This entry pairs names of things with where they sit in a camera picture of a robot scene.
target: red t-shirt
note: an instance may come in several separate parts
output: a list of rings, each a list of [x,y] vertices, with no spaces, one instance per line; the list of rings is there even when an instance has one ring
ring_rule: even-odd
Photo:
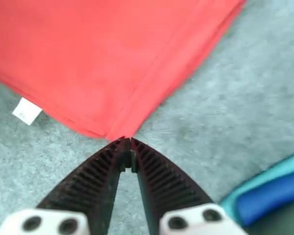
[[[70,128],[131,137],[244,0],[0,0],[0,82]]]

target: gray carpet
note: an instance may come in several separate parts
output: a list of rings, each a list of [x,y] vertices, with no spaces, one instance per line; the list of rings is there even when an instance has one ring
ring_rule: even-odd
[[[106,144],[45,114],[11,115],[20,97],[0,84],[0,223],[34,207]],[[217,202],[294,152],[294,0],[250,0],[194,76],[136,138],[169,157]],[[122,174],[110,235],[146,235],[135,175]]]

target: label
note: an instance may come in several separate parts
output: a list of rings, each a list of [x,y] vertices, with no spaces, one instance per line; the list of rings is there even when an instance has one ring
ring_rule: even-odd
[[[25,98],[21,98],[12,114],[25,122],[27,125],[31,125],[41,111],[42,109],[37,105]]]

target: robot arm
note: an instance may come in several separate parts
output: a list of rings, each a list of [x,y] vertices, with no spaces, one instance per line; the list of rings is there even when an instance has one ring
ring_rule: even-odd
[[[36,209],[9,216],[0,235],[106,235],[126,168],[138,176],[151,235],[246,234],[174,163],[122,138],[82,163]]]

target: blue cloth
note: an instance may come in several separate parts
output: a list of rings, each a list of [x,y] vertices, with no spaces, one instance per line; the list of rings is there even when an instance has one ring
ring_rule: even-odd
[[[275,164],[272,168],[269,168],[268,170],[241,184],[221,201],[221,206],[233,220],[240,224],[240,218],[236,212],[236,201],[240,195],[268,181],[293,172],[294,154],[289,158]]]
[[[267,182],[237,200],[243,226],[249,226],[268,212],[294,201],[294,173]]]

